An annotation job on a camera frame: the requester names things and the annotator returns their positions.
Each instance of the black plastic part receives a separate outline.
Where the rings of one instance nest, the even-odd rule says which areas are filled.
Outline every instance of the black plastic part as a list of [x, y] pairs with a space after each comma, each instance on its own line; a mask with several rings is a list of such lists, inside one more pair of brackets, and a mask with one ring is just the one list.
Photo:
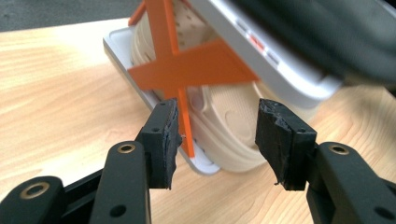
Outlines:
[[[396, 222], [396, 196], [391, 190], [394, 184], [379, 178], [353, 148], [323, 143], [315, 162], [335, 207], [332, 223]], [[311, 212], [315, 212], [313, 201], [307, 199]], [[329, 219], [328, 215], [322, 217], [326, 219], [314, 221], [326, 223]]]
[[40, 176], [18, 185], [0, 203], [0, 223], [58, 223], [65, 208], [61, 179]]
[[150, 223], [145, 151], [121, 142], [107, 154], [90, 223]]
[[181, 144], [178, 133], [177, 100], [157, 104], [147, 123], [136, 137], [145, 146], [151, 189], [170, 189], [176, 170], [177, 148]]
[[68, 205], [60, 223], [88, 223], [101, 176], [102, 170], [64, 188]]
[[335, 207], [328, 194], [319, 193], [309, 186], [306, 200], [314, 223], [332, 223]]
[[260, 99], [256, 144], [286, 190], [304, 190], [317, 132], [281, 103]]

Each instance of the wooden surface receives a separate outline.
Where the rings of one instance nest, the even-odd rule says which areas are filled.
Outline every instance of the wooden surface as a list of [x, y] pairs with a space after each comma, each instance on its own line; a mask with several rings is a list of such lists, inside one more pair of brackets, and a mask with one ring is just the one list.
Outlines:
[[[57, 175], [68, 185], [133, 140], [149, 110], [104, 52], [127, 20], [0, 34], [0, 200], [21, 182]], [[382, 88], [344, 88], [311, 125], [318, 142], [356, 148], [396, 182], [396, 102]], [[244, 174], [196, 174], [177, 155], [173, 189], [152, 190], [153, 223], [310, 223], [304, 192], [274, 186], [268, 164]]]

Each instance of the orange bracket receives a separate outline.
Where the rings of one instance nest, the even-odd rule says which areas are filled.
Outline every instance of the orange bracket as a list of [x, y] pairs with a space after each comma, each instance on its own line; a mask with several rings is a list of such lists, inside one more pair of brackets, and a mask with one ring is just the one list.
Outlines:
[[179, 51], [172, 0], [144, 0], [129, 19], [135, 25], [148, 13], [156, 60], [134, 66], [128, 72], [142, 91], [162, 90], [177, 98], [182, 148], [194, 157], [186, 88], [259, 80], [222, 40]]

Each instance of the gray carpet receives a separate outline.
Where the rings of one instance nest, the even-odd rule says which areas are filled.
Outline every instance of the gray carpet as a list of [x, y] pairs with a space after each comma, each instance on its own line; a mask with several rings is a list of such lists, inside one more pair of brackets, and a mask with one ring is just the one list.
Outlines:
[[131, 16], [140, 0], [0, 0], [0, 32]]

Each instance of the metal screw hole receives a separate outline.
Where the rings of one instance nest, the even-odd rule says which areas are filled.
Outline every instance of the metal screw hole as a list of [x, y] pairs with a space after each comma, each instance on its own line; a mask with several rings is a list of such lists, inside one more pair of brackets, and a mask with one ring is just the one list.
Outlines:
[[111, 217], [121, 217], [122, 215], [124, 215], [126, 212], [126, 207], [123, 204], [114, 206], [111, 210], [110, 210], [110, 216]]
[[388, 209], [384, 207], [376, 207], [374, 210], [377, 214], [379, 214], [383, 218], [386, 218], [388, 220], [395, 219], [395, 216]]
[[334, 153], [340, 154], [340, 155], [347, 155], [349, 154], [349, 150], [340, 146], [331, 146], [330, 150]]
[[50, 184], [47, 182], [35, 183], [21, 192], [20, 197], [25, 200], [33, 199], [45, 193], [50, 188]]
[[123, 145], [123, 146], [120, 146], [117, 149], [117, 151], [119, 153], [130, 153], [130, 152], [134, 151], [134, 149], [135, 149], [134, 145]]

